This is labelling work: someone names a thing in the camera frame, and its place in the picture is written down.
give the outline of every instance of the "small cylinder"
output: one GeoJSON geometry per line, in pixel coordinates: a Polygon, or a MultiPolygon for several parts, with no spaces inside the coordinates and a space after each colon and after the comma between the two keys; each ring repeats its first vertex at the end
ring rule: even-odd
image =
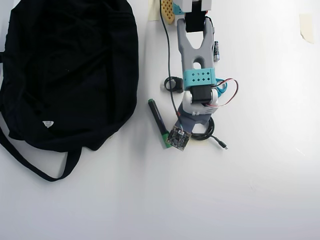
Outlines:
{"type": "Polygon", "coordinates": [[[219,42],[214,42],[213,61],[218,62],[220,60],[219,42]]]}

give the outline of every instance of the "black backpack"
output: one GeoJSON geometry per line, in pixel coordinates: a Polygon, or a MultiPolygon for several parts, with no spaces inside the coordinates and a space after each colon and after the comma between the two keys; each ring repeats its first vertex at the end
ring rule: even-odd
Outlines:
{"type": "Polygon", "coordinates": [[[61,177],[31,165],[0,129],[1,145],[54,182],[67,177],[132,116],[137,104],[138,34],[126,0],[21,0],[11,11],[0,111],[9,137],[68,152],[61,177]]]}

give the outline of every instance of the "white table surface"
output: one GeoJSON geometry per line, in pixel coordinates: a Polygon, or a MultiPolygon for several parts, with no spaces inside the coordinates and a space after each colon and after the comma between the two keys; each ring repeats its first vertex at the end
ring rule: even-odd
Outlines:
{"type": "MultiPolygon", "coordinates": [[[[163,149],[147,105],[155,99],[167,127],[175,123],[160,87],[164,30],[147,22],[147,0],[129,2],[140,53],[134,116],[99,151],[84,149],[57,183],[0,147],[0,240],[320,239],[320,1],[213,0],[216,75],[240,83],[235,100],[214,115],[229,150],[208,140],[191,141],[184,152],[163,149]],[[313,15],[315,44],[300,35],[302,13],[313,15]]],[[[0,2],[0,51],[13,5],[0,2]]],[[[169,35],[172,74],[182,76],[174,27],[169,35]]],[[[175,94],[177,105],[181,98],[175,94]]],[[[64,154],[12,142],[39,168],[61,174],[64,154]]]]}

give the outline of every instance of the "black cable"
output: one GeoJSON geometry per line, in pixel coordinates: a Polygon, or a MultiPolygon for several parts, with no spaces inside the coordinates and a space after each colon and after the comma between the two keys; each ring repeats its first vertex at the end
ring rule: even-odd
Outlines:
{"type": "MultiPolygon", "coordinates": [[[[161,18],[161,21],[162,21],[162,25],[163,25],[163,28],[164,28],[164,31],[165,31],[165,35],[166,35],[166,40],[167,40],[167,43],[168,43],[168,75],[169,75],[169,79],[171,79],[171,67],[170,67],[170,39],[169,39],[169,34],[168,34],[168,31],[167,31],[167,27],[166,27],[166,24],[165,24],[165,21],[164,21],[164,18],[162,16],[162,11],[161,11],[161,0],[159,0],[160,2],[160,8],[159,8],[159,12],[160,12],[160,18],[161,18]]],[[[176,104],[175,104],[175,100],[174,100],[174,95],[173,95],[173,92],[172,92],[172,84],[171,84],[171,81],[169,81],[169,85],[170,85],[170,96],[171,96],[171,101],[172,101],[172,105],[173,105],[173,108],[174,108],[174,111],[175,111],[175,114],[179,120],[179,123],[181,125],[181,127],[183,128],[182,126],[182,121],[180,119],[180,114],[177,110],[177,107],[176,107],[176,104]]]]}
{"type": "Polygon", "coordinates": [[[205,131],[205,133],[192,133],[191,137],[194,140],[198,140],[198,141],[204,141],[209,139],[212,134],[214,134],[215,131],[215,122],[213,120],[212,117],[210,117],[209,119],[209,126],[207,128],[207,130],[205,131]]]}
{"type": "Polygon", "coordinates": [[[223,149],[227,150],[228,149],[227,145],[223,141],[221,141],[219,138],[213,135],[214,131],[215,131],[215,121],[213,120],[212,117],[210,117],[209,126],[205,131],[205,133],[192,133],[191,138],[197,141],[204,141],[209,138],[213,138],[223,149]]]}

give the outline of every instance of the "black ring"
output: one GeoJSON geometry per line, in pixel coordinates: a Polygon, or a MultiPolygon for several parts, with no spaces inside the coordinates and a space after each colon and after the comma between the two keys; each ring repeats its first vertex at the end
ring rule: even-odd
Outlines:
{"type": "Polygon", "coordinates": [[[177,76],[172,76],[172,77],[168,77],[165,81],[164,81],[164,87],[165,89],[168,91],[168,92],[177,92],[177,93],[183,93],[184,89],[183,89],[183,83],[182,83],[182,78],[180,77],[177,77],[177,76]],[[170,80],[173,80],[175,82],[175,86],[170,89],[170,88],[167,88],[167,84],[170,80]]]}

